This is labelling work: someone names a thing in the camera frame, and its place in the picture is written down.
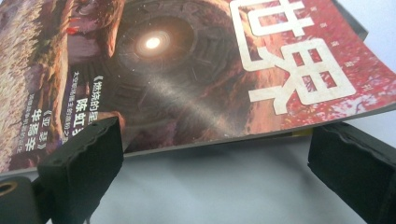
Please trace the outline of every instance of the white chinese characters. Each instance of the white chinese characters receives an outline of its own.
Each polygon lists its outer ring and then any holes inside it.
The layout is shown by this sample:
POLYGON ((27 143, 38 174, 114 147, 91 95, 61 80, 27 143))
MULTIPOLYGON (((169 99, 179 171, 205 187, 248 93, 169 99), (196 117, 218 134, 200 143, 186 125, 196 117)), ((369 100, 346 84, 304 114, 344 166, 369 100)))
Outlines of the white chinese characters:
POLYGON ((322 39, 311 39, 283 46, 281 48, 283 58, 270 53, 266 47, 258 47, 257 51, 261 59, 256 61, 251 60, 239 8, 268 2, 278 2, 279 6, 258 8, 250 10, 247 14, 251 33, 255 36, 292 31, 297 37, 304 35, 305 27, 314 25, 312 19, 309 17, 303 19, 297 18, 295 10, 304 8, 302 2, 290 3, 289 0, 236 0, 230 3, 236 39, 244 68, 247 71, 258 71, 278 67, 290 73, 290 77, 283 86, 250 91, 250 102, 275 99, 274 108, 276 114, 279 115, 288 113, 287 102, 295 91, 297 91, 304 105, 317 104, 354 94, 356 90, 322 39), (266 26, 260 23, 261 17, 280 13, 284 13, 288 21, 266 26), (318 52, 320 62, 314 62, 309 53, 310 50, 316 50, 318 52), (293 57, 294 54, 301 55, 304 64, 297 64, 293 57), (331 76, 335 86, 329 87, 326 84, 321 76, 323 73, 331 76), (306 87, 304 77, 309 77, 312 80, 315 85, 314 91, 310 91, 306 87))

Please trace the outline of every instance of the screw hole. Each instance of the screw hole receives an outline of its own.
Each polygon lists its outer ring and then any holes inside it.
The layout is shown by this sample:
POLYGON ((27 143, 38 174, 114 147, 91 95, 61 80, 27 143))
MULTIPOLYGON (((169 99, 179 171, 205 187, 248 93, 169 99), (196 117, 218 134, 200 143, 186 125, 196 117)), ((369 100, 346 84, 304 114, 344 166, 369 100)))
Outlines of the screw hole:
POLYGON ((14 190, 18 186, 17 182, 6 182, 3 184, 0 184, 0 197, 3 195, 6 195, 10 193, 12 190, 14 190))

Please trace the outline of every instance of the white surface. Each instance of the white surface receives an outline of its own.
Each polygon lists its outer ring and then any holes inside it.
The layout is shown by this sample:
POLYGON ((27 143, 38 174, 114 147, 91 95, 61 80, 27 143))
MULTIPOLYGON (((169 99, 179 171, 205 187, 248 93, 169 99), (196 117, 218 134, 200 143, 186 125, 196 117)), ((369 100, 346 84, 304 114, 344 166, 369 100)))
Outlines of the white surface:
MULTIPOLYGON (((395 71, 396 2, 339 2, 395 71)), ((395 111, 349 123, 396 147, 395 111)), ((311 173, 308 148, 309 138, 254 140, 127 159, 92 224, 364 223, 311 173)))

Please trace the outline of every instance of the red cover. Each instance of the red cover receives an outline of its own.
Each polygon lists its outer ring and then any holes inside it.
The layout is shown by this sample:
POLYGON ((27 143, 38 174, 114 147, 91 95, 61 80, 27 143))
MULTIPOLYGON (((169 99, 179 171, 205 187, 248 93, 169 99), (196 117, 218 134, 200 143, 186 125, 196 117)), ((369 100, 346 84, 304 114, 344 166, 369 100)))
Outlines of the red cover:
POLYGON ((0 39, 0 172, 111 116, 136 155, 396 102, 395 74, 331 0, 5 0, 0 39))

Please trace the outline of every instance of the magazine cover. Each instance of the magazine cover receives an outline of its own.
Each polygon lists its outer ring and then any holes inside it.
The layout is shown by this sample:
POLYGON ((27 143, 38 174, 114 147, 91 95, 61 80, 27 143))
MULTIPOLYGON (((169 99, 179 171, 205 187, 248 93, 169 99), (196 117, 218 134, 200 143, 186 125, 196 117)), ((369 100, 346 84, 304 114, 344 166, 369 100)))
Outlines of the magazine cover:
POLYGON ((396 103, 331 0, 3 0, 0 76, 0 173, 113 116, 137 155, 396 103))

